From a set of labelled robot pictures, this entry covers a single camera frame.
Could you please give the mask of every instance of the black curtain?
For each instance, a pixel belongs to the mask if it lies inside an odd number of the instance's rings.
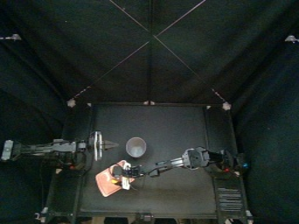
[[[14,27],[0,11],[0,36],[19,33]],[[0,76],[2,147],[7,139],[45,144],[61,138],[67,114],[63,91],[25,40],[0,41]],[[50,171],[39,159],[0,163],[0,223],[34,223],[49,184]]]
[[[240,148],[252,163],[249,205],[258,223],[299,220],[298,61],[299,45],[282,43],[253,74],[236,104]]]

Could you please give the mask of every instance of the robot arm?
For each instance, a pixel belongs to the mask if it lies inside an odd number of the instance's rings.
[[[95,151],[95,160],[102,159],[102,151],[118,147],[117,143],[103,140],[101,131],[91,133],[89,141],[55,139],[53,143],[23,145],[13,140],[5,142],[3,161],[15,161],[21,156],[43,156],[54,166],[78,167],[81,160]]]
[[[114,167],[114,175],[123,176],[126,178],[141,178],[145,175],[150,177],[160,177],[162,172],[170,171],[173,168],[188,168],[190,170],[197,170],[201,167],[206,167],[210,164],[225,164],[232,165],[233,161],[228,159],[226,152],[216,153],[208,151],[205,148],[198,147],[196,149],[189,149],[182,157],[166,160],[155,163],[151,167],[145,168],[143,166],[134,166],[130,169],[121,169],[118,166]]]

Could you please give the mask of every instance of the white object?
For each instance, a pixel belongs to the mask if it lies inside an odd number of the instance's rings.
[[[294,35],[290,35],[288,38],[286,38],[286,40],[285,40],[286,42],[294,42],[296,43],[296,41],[297,42],[299,42],[299,39],[298,38],[296,38],[296,36]]]
[[[74,99],[69,100],[69,107],[74,108],[77,106],[77,101]]]
[[[228,102],[225,102],[222,104],[222,107],[224,107],[225,110],[230,110],[232,109],[232,104],[229,104]]]
[[[142,137],[133,137],[127,141],[126,152],[133,158],[141,158],[146,154],[146,141]]]

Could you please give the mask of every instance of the metal bowl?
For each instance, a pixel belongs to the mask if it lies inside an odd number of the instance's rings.
[[[146,154],[146,140],[133,137],[126,143],[126,151],[133,158],[141,158]]]

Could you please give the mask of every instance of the black backdrop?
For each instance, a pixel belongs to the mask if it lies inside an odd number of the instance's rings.
[[[250,209],[261,223],[297,223],[299,43],[285,39],[299,34],[298,1],[0,5],[0,37],[23,38],[0,40],[2,144],[61,137],[67,100],[89,86],[81,103],[222,103],[214,88],[233,103],[253,164]],[[41,210],[39,165],[0,165],[0,221],[30,219]]]

